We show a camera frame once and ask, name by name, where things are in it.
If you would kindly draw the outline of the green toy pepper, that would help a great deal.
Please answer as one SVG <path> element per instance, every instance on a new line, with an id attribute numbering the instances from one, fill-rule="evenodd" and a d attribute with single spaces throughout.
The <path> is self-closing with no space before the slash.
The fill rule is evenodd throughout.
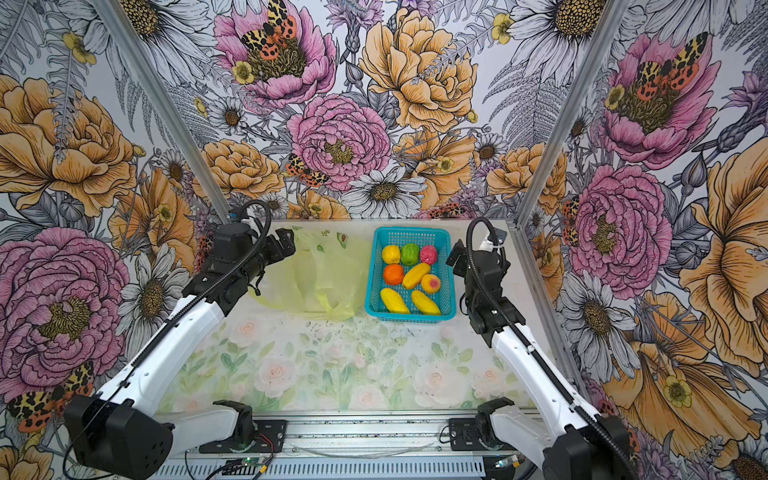
<path id="1" fill-rule="evenodd" d="M 420 246 L 415 243 L 408 243 L 400 249 L 400 262 L 405 266 L 414 266 L 420 261 Z"/>

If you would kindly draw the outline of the orange toy fruit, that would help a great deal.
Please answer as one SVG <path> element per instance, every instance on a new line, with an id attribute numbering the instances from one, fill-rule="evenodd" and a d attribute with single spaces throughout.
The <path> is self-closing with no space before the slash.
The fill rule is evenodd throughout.
<path id="1" fill-rule="evenodd" d="M 400 264 L 388 264 L 382 273 L 382 279 L 386 285 L 401 285 L 405 277 L 404 267 Z"/>

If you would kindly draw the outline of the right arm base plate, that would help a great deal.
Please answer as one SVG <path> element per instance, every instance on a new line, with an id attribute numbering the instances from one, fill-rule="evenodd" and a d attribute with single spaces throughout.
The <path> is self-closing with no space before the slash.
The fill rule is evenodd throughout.
<path id="1" fill-rule="evenodd" d="M 454 417 L 448 420 L 448 444 L 455 452 L 512 451 L 513 447 L 498 440 L 486 440 L 481 436 L 474 418 Z"/>

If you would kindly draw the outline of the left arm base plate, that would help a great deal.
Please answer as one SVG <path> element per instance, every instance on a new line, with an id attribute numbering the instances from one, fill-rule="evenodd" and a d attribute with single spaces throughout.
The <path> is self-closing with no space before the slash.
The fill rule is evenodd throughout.
<path id="1" fill-rule="evenodd" d="M 201 445 L 201 454 L 268 454 L 281 453 L 286 438 L 286 420 L 256 419 L 245 437 L 231 437 L 226 440 Z"/>

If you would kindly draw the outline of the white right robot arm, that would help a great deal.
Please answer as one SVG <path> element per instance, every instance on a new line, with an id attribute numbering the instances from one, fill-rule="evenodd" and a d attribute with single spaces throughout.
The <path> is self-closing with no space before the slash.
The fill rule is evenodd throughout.
<path id="1" fill-rule="evenodd" d="M 457 241 L 447 263 L 464 281 L 462 304 L 473 331 L 523 382 L 541 416 L 527 418 L 507 398 L 487 401 L 476 415 L 482 441 L 515 448 L 546 479 L 637 478 L 622 421 L 602 415 L 576 390 L 504 297 L 501 281 L 509 263 L 501 247 L 487 243 L 472 250 Z"/>

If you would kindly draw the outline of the yellow-green plastic bag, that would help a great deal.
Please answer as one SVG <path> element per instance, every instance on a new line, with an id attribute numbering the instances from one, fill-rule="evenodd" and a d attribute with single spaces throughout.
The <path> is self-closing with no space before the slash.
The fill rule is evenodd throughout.
<path id="1" fill-rule="evenodd" d="M 255 300 L 311 320 L 343 321 L 362 311 L 371 240 L 333 229 L 290 229 L 296 252 L 266 269 Z"/>

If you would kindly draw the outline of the yellow toy banana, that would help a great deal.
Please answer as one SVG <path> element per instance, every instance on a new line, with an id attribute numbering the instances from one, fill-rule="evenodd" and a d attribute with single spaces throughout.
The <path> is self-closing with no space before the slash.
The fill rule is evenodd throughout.
<path id="1" fill-rule="evenodd" d="M 424 275 L 431 273 L 431 266 L 425 263 L 419 263 L 408 270 L 402 281 L 402 286 L 407 290 L 414 289 L 420 284 Z"/>

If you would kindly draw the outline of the yellow toy pepper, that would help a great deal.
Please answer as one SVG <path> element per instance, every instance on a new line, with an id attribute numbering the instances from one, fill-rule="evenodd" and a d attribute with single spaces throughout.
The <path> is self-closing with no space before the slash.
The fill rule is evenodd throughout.
<path id="1" fill-rule="evenodd" d="M 382 261 L 387 265 L 399 264 L 401 261 L 401 250 L 397 245 L 387 245 L 381 252 Z"/>

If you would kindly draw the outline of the yellow toy lemon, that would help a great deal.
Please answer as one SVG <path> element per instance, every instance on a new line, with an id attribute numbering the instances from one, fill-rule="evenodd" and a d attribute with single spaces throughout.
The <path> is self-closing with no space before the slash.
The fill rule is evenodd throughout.
<path id="1" fill-rule="evenodd" d="M 380 299 L 389 313 L 407 315 L 410 310 L 402 296 L 391 288 L 383 288 L 380 291 Z"/>

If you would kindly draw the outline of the red toy strawberry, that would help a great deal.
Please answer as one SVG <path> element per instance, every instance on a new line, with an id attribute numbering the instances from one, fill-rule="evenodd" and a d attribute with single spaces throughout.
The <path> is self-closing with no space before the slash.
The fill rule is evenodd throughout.
<path id="1" fill-rule="evenodd" d="M 420 249 L 419 260 L 421 263 L 434 265 L 438 262 L 439 252 L 434 245 L 425 245 Z"/>

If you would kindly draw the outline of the yellow pink toy peach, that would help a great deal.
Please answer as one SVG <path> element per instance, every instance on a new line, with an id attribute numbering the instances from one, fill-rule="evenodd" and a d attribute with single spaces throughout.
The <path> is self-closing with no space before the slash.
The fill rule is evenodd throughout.
<path id="1" fill-rule="evenodd" d="M 426 274 L 422 277 L 420 285 L 425 293 L 433 295 L 440 291 L 442 282 L 437 275 Z"/>

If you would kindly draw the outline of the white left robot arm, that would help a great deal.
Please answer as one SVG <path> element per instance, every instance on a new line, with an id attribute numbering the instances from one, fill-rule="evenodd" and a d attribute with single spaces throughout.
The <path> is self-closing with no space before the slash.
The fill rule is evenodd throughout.
<path id="1" fill-rule="evenodd" d="M 112 475 L 148 479 L 170 456 L 214 442 L 249 446 L 251 407 L 217 400 L 193 413 L 161 415 L 170 382 L 197 346 L 263 277 L 296 251 L 294 233 L 246 223 L 218 227 L 201 272 L 184 288 L 169 319 L 139 353 L 91 396 L 76 395 L 64 411 L 70 440 L 64 455 Z"/>

